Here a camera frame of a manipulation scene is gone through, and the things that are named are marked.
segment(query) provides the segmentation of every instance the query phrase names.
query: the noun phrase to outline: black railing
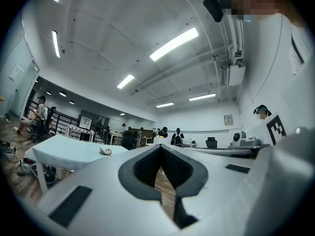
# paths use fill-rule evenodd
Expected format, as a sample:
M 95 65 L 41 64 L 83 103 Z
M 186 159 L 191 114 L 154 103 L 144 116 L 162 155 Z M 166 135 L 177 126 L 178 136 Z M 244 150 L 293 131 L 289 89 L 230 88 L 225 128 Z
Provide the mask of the black railing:
M 32 101 L 31 99 L 28 99 L 25 110 L 24 110 L 24 116 L 28 117 L 30 112 L 31 112 L 31 108 L 35 108 L 37 109 L 38 107 L 38 103 Z M 59 134 L 65 134 L 67 127 L 71 124 L 78 126 L 80 123 L 79 119 L 76 119 L 74 117 L 71 116 L 67 116 L 63 113 L 58 112 L 57 110 L 54 112 L 53 114 L 53 121 L 52 121 L 52 127 L 50 129 L 50 133 L 59 133 Z M 103 126 L 95 126 L 95 125 L 91 125 L 91 130 L 93 130 L 96 134 L 100 136 L 96 137 L 96 135 L 94 136 L 94 141 L 96 143 L 105 143 L 106 141 L 106 137 L 107 137 L 107 133 L 106 133 L 106 129 Z M 71 132 L 71 137 L 76 138 L 76 139 L 80 139 L 80 133 L 78 132 Z

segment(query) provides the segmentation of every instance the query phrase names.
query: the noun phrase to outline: vr headset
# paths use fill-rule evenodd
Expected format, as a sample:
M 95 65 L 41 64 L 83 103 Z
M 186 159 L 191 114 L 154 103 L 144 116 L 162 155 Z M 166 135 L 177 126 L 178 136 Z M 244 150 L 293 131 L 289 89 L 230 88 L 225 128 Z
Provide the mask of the vr headset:
M 233 8 L 231 0 L 204 0 L 203 5 L 210 12 L 212 18 L 217 23 L 221 22 L 224 14 L 230 14 L 237 17 L 239 20 L 246 20 L 246 15 L 243 12 Z

